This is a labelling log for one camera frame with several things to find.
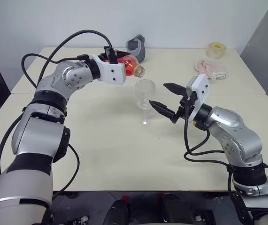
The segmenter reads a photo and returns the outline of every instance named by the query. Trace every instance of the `cloth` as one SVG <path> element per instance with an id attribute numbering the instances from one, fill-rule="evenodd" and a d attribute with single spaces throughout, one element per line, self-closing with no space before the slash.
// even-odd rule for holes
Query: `cloth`
<path id="1" fill-rule="evenodd" d="M 222 80 L 228 76 L 223 65 L 216 60 L 198 60 L 194 68 L 199 74 L 206 74 L 211 80 Z"/>

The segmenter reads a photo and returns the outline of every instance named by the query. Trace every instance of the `wine glass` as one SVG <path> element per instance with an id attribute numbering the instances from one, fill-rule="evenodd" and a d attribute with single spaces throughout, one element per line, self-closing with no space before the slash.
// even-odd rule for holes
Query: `wine glass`
<path id="1" fill-rule="evenodd" d="M 151 105 L 149 100 L 155 95 L 155 84 L 153 81 L 143 79 L 137 81 L 135 84 L 135 98 L 136 104 L 142 110 L 138 115 L 138 123 L 148 124 L 149 123 L 149 109 Z"/>

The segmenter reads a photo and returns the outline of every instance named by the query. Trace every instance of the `white wall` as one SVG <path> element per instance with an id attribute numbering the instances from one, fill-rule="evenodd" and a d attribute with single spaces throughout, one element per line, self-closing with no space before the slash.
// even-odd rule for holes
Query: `white wall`
<path id="1" fill-rule="evenodd" d="M 267 9 L 268 0 L 0 0 L 0 71 L 13 88 L 24 54 L 83 29 L 103 32 L 115 46 L 141 33 L 147 47 L 203 48 L 219 41 L 240 53 Z M 85 35 L 69 45 L 103 44 Z"/>

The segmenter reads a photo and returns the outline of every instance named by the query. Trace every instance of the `beige tabletop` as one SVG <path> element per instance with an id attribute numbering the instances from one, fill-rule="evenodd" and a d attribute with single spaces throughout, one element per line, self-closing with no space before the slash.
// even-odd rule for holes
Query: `beige tabletop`
<path id="1" fill-rule="evenodd" d="M 41 54 L 48 57 L 54 47 L 46 47 Z M 62 48 L 56 55 L 55 60 L 66 57 L 75 57 L 80 54 L 100 54 L 102 48 Z M 145 60 L 142 62 L 145 68 L 145 78 L 156 82 L 158 88 L 162 88 L 163 83 L 178 83 L 183 86 L 189 82 L 192 76 L 198 73 L 194 69 L 194 64 L 199 59 L 209 59 L 205 55 L 205 49 L 147 49 Z M 237 52 L 228 49 L 220 61 L 229 73 L 225 80 L 209 81 L 212 94 L 265 94 L 251 71 L 242 61 Z M 27 72 L 32 79 L 37 82 L 40 71 L 45 63 L 44 59 L 36 58 Z M 56 65 L 50 63 L 46 69 L 45 76 L 50 75 L 55 70 Z M 133 85 L 135 79 L 127 79 L 124 85 Z M 93 84 L 92 93 L 107 91 L 110 86 L 106 84 Z M 34 93 L 35 90 L 25 76 L 22 76 L 12 93 Z"/>
<path id="2" fill-rule="evenodd" d="M 183 159 L 183 120 L 176 125 L 153 111 L 151 124 L 137 123 L 139 108 L 133 87 L 115 86 L 107 93 L 86 94 L 86 88 L 71 97 L 65 126 L 71 130 L 70 143 L 79 154 L 80 170 L 68 191 L 160 190 L 225 191 L 227 171 L 222 165 L 192 163 Z M 13 120 L 33 94 L 12 94 L 0 109 L 0 141 Z M 176 110 L 179 96 L 157 92 L 154 98 Z M 239 113 L 245 124 L 263 142 L 263 158 L 268 164 L 268 97 L 255 94 L 209 94 L 207 104 Z M 199 143 L 205 134 L 189 126 L 189 144 Z M 14 159 L 9 138 L 1 159 L 4 170 Z M 200 150 L 221 149 L 213 137 Z M 202 156 L 226 161 L 223 154 Z M 54 190 L 61 189 L 76 168 L 76 158 L 68 150 L 54 164 Z"/>

